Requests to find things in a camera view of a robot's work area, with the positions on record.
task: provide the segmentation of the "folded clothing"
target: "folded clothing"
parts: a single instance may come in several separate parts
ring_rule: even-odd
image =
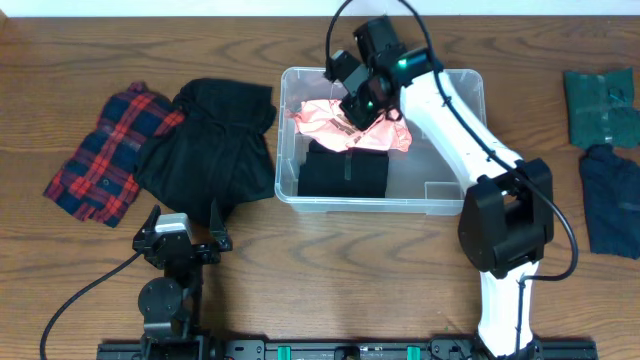
[[[314,140],[306,163],[300,166],[298,196],[383,198],[388,172],[386,152],[351,149],[336,153]]]
[[[311,100],[302,103],[293,117],[296,130],[311,136],[333,151],[362,148],[409,151],[411,133],[397,110],[382,114],[365,131],[358,130],[344,116],[340,100]]]
[[[604,75],[564,74],[571,144],[635,147],[640,143],[640,113],[633,108],[631,69]]]
[[[169,100],[132,83],[104,105],[96,129],[80,144],[47,186],[44,196],[78,220],[115,227],[140,187],[133,178],[136,154],[151,136],[184,120]]]
[[[169,208],[209,227],[219,250],[231,250],[224,221],[233,208],[274,195],[263,136],[276,113],[271,88],[197,79],[173,103],[186,119],[140,148],[135,180]]]
[[[580,161],[591,252],[640,257],[640,167],[595,145]]]

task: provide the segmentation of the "plaid shirt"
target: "plaid shirt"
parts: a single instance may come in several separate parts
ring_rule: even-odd
[[[140,192],[133,179],[137,152],[167,133],[184,115],[144,83],[113,95],[84,139],[47,186],[44,196],[78,220],[115,227]]]

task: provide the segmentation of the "white wall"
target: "white wall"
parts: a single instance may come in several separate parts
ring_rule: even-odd
[[[343,0],[0,0],[17,16],[330,16]],[[424,15],[640,15],[640,0],[409,0]],[[354,0],[345,15],[406,15],[396,0]]]

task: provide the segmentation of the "storage box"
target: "storage box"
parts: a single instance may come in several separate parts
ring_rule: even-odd
[[[411,122],[409,151],[389,151],[385,198],[309,197],[298,195],[298,174],[312,139],[296,134],[292,115],[302,101],[341,99],[346,90],[323,77],[324,68],[293,67],[282,74],[275,192],[299,212],[373,211],[457,215],[463,192],[449,165],[426,135]],[[482,77],[474,70],[446,70],[458,94],[486,125]]]

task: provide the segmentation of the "wooden table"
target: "wooden table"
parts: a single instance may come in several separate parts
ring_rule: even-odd
[[[333,49],[354,49],[364,19],[340,19]],[[290,66],[323,66],[327,18],[9,19],[0,37],[0,358],[35,359],[42,330],[77,290],[132,255],[156,200],[142,192],[116,229],[81,223],[41,194],[92,130],[111,94],[135,80],[170,97],[224,77],[274,87]],[[410,18],[394,19],[410,46]],[[638,18],[429,18],[451,68],[484,77],[489,127],[554,174],[557,204],[582,256],[569,280],[536,284],[532,326],[593,337],[603,359],[640,354],[640,263],[589,254],[578,159],[568,144],[562,71],[640,66]],[[636,85],[640,77],[636,75]],[[277,124],[268,133],[275,158]],[[640,151],[620,151],[640,161]],[[236,248],[206,269],[203,322],[224,336],[426,338],[471,333],[480,282],[456,217],[298,214],[273,198],[239,206]],[[556,224],[541,273],[570,258]],[[50,359],[92,359],[105,339],[137,339],[140,288],[161,276],[143,260],[82,297],[58,321]]]

